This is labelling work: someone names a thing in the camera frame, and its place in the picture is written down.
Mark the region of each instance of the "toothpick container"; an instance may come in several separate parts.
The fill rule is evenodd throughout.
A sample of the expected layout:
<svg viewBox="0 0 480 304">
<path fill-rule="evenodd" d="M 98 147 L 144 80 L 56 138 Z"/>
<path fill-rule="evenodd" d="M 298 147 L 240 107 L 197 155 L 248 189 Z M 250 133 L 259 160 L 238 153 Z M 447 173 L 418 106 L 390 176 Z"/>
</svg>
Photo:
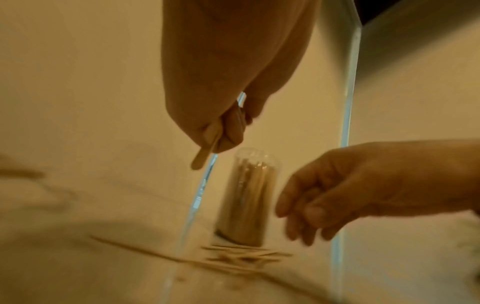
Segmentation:
<svg viewBox="0 0 480 304">
<path fill-rule="evenodd" d="M 235 244 L 262 246 L 279 165 L 256 149 L 240 149 L 225 190 L 215 233 Z"/>
</svg>

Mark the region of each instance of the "hand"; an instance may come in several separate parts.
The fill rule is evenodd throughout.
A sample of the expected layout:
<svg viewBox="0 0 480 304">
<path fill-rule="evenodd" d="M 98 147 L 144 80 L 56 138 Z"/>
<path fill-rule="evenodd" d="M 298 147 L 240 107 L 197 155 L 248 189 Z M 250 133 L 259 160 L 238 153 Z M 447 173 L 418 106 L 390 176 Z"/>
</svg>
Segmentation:
<svg viewBox="0 0 480 304">
<path fill-rule="evenodd" d="M 164 0 L 161 61 L 169 115 L 197 144 L 223 120 L 215 152 L 240 144 L 307 48 L 320 0 Z M 247 95 L 238 119 L 235 99 Z"/>
<path fill-rule="evenodd" d="M 368 143 L 328 151 L 290 178 L 276 205 L 286 234 L 312 245 L 366 216 L 480 206 L 480 141 Z"/>
</svg>

